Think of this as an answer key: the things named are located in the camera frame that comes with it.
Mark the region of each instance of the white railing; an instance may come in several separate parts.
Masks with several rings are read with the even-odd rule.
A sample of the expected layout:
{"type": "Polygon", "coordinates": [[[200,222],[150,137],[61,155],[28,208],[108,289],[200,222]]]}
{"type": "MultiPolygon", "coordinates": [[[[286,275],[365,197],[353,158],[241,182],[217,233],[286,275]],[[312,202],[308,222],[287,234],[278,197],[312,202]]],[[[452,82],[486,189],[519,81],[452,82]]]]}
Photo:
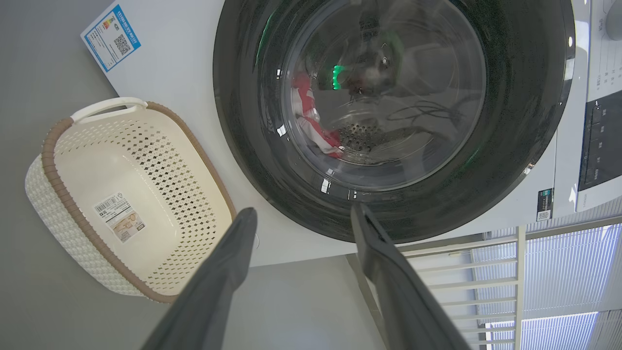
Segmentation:
{"type": "Polygon", "coordinates": [[[488,299],[488,300],[461,300],[461,301],[448,301],[443,302],[443,299],[437,296],[439,303],[446,311],[448,311],[449,317],[457,324],[461,321],[465,320],[484,320],[484,319],[495,319],[497,321],[514,321],[514,326],[510,327],[500,327],[500,328],[463,328],[459,329],[464,335],[467,342],[474,346],[479,345],[494,345],[494,344],[514,344],[514,350],[520,350],[521,348],[521,321],[522,321],[522,309],[523,309],[523,285],[525,279],[525,234],[526,227],[520,226],[517,227],[517,234],[510,237],[503,237],[498,239],[491,240],[482,240],[477,242],[468,242],[464,244],[455,244],[448,245],[445,247],[434,247],[434,248],[426,248],[420,250],[413,250],[404,252],[404,256],[406,258],[417,258],[423,257],[426,255],[436,255],[436,254],[446,254],[450,252],[460,252],[464,250],[471,250],[474,248],[482,248],[482,247],[494,247],[495,245],[500,244],[508,244],[511,242],[516,242],[516,258],[508,258],[501,260],[493,260],[487,262],[475,262],[475,263],[464,263],[458,265],[448,265],[441,267],[432,267],[432,268],[417,268],[416,259],[412,259],[412,264],[417,271],[417,273],[421,276],[421,278],[425,281],[426,275],[428,274],[438,274],[447,271],[455,271],[455,270],[465,270],[465,269],[473,269],[480,267],[489,267],[493,265],[499,264],[508,264],[515,263],[516,264],[516,276],[512,278],[499,278],[494,280],[478,280],[478,281],[461,281],[457,283],[444,283],[444,284],[431,284],[428,285],[431,292],[436,294],[440,291],[452,291],[452,290],[476,290],[479,288],[490,288],[496,286],[507,286],[514,285],[516,286],[516,293],[514,297],[510,298],[498,298],[498,299],[488,299]],[[516,303],[516,308],[514,312],[509,313],[496,313],[491,315],[482,315],[482,314],[472,314],[472,315],[453,315],[450,311],[454,306],[473,306],[473,305],[483,305],[483,304],[491,304],[491,303],[507,303],[514,301],[516,303]],[[504,340],[474,340],[473,334],[476,333],[492,333],[492,332],[508,332],[514,331],[514,339],[504,339],[504,340]]]}

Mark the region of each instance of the blue and white sticker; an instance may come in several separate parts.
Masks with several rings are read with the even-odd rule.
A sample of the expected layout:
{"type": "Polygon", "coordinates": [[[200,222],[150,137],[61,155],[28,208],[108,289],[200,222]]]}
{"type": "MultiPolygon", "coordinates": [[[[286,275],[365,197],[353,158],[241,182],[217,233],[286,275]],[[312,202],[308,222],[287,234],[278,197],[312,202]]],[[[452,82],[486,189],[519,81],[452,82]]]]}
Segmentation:
{"type": "Polygon", "coordinates": [[[84,38],[106,72],[141,46],[120,5],[105,15],[84,38]]]}

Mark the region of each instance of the basket handle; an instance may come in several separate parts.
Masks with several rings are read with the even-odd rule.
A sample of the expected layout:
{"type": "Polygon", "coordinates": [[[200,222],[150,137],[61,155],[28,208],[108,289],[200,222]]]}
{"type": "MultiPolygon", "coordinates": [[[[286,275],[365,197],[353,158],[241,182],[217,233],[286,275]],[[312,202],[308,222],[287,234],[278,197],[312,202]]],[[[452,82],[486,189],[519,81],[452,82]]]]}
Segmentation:
{"type": "Polygon", "coordinates": [[[103,118],[109,118],[115,115],[131,113],[131,112],[136,111],[139,108],[145,109],[147,107],[147,102],[136,97],[111,98],[109,100],[105,100],[105,101],[98,102],[90,106],[86,106],[82,108],[81,110],[77,111],[76,113],[74,113],[71,118],[73,119],[74,123],[78,123],[84,118],[88,118],[97,113],[103,112],[105,110],[109,110],[110,108],[121,107],[121,106],[126,106],[128,109],[100,114],[94,118],[90,118],[88,121],[84,120],[81,123],[88,123],[89,121],[95,121],[95,120],[100,120],[103,118]]]}

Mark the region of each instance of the cream plastic basket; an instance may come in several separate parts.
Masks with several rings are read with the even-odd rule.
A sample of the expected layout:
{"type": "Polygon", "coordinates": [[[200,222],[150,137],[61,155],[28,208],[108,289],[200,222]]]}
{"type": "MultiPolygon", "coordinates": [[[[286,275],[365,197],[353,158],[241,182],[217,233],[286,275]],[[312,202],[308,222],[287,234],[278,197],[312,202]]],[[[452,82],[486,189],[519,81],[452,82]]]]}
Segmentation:
{"type": "Polygon", "coordinates": [[[181,118],[128,97],[59,121],[28,170],[26,193],[96,280],[163,303],[175,300],[235,215],[181,118]],[[97,114],[119,106],[127,108],[97,114]]]}

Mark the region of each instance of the washing machine drum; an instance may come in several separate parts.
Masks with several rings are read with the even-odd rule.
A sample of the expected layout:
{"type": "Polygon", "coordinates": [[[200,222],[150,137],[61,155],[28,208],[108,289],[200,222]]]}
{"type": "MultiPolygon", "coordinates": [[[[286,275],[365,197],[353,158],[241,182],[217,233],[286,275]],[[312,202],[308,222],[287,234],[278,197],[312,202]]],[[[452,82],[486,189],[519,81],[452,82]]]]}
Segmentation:
{"type": "Polygon", "coordinates": [[[360,201],[395,242],[425,239],[490,209],[544,152],[569,37],[570,0],[226,0],[218,114],[292,220],[353,241],[360,201]]]}

